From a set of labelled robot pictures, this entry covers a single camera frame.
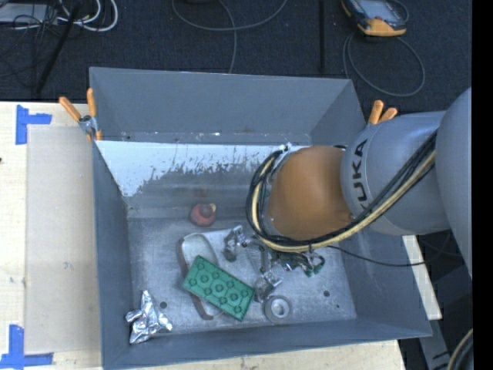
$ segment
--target bin floor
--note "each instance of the bin floor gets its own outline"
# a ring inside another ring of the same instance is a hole
[[[201,230],[186,219],[129,219],[134,302],[139,303],[142,290],[149,289],[159,303],[166,303],[164,312],[173,323],[173,333],[271,325],[263,314],[262,304],[256,301],[251,302],[243,321],[225,313],[211,320],[202,319],[190,293],[182,286],[183,274],[177,257],[178,241],[196,232],[207,237],[220,268],[251,287],[255,285],[260,276],[260,251],[257,245],[240,247],[234,262],[228,261],[222,254],[224,237],[238,224],[243,226],[246,233],[249,232],[246,219],[241,218],[217,220],[214,227],[219,230]],[[308,277],[299,268],[286,271],[282,284],[273,293],[291,301],[293,312],[288,323],[356,317],[340,252],[323,248],[317,253],[326,260],[319,274]]]

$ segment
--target white cable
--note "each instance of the white cable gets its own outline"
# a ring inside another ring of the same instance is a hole
[[[118,7],[116,5],[115,0],[110,0],[110,1],[112,4],[112,7],[113,7],[113,11],[115,13],[115,17],[113,18],[113,21],[110,25],[106,26],[105,28],[97,28],[97,27],[87,26],[87,23],[93,22],[94,20],[96,20],[101,15],[101,2],[100,2],[100,0],[96,0],[97,5],[98,5],[98,10],[97,10],[97,13],[92,18],[87,19],[87,20],[78,19],[78,20],[74,21],[74,25],[81,26],[83,29],[89,30],[90,32],[108,32],[109,30],[113,29],[116,26],[116,23],[118,22]],[[67,16],[70,16],[70,12],[65,7],[65,5],[63,4],[63,0],[59,0],[59,2],[62,6],[64,13],[67,14]],[[61,21],[64,21],[64,22],[68,21],[67,18],[62,18],[62,17],[58,17],[58,19]]]
[[[108,32],[109,30],[113,29],[118,23],[118,7],[116,6],[115,0],[110,1],[115,14],[115,17],[113,18],[113,21],[110,25],[106,26],[105,28],[92,28],[90,26],[86,26],[84,23],[76,23],[76,25],[83,27],[85,30],[90,30],[91,32]]]
[[[96,13],[94,14],[94,16],[92,18],[89,18],[89,19],[78,19],[78,20],[74,21],[74,24],[75,25],[78,25],[78,24],[90,23],[90,22],[96,20],[99,17],[99,14],[101,14],[101,2],[99,0],[96,0],[96,4],[98,5],[98,9],[96,10]],[[64,21],[64,22],[68,22],[69,21],[68,18],[63,18],[61,16],[57,17],[57,19],[59,21]]]

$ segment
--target crumpled aluminum foil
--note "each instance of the crumpled aluminum foil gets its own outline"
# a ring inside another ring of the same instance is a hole
[[[172,331],[173,325],[163,314],[149,291],[145,290],[140,299],[140,309],[129,311],[125,319],[132,324],[130,344],[138,344],[149,340],[161,330]]]

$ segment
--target orange object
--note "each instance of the orange object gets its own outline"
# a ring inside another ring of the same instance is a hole
[[[200,227],[208,227],[216,220],[216,204],[198,203],[190,211],[190,220]]]
[[[63,108],[69,113],[69,115],[78,122],[81,119],[80,112],[74,107],[74,105],[70,102],[69,99],[62,96],[59,98],[59,103],[62,104]]]
[[[368,118],[368,123],[376,125],[380,119],[382,111],[384,111],[384,102],[381,100],[375,100],[373,103],[373,108],[371,109],[370,118]]]
[[[92,88],[87,89],[87,105],[89,106],[89,115],[96,116],[97,108],[96,108],[96,99],[94,99],[94,90]]]
[[[386,120],[390,120],[397,115],[397,108],[391,107],[387,111],[385,111],[384,115],[378,120],[378,123],[385,122]]]

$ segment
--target small red object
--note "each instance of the small red object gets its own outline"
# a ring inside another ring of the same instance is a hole
[[[208,227],[216,220],[216,204],[198,203],[190,211],[190,220],[200,227]]]

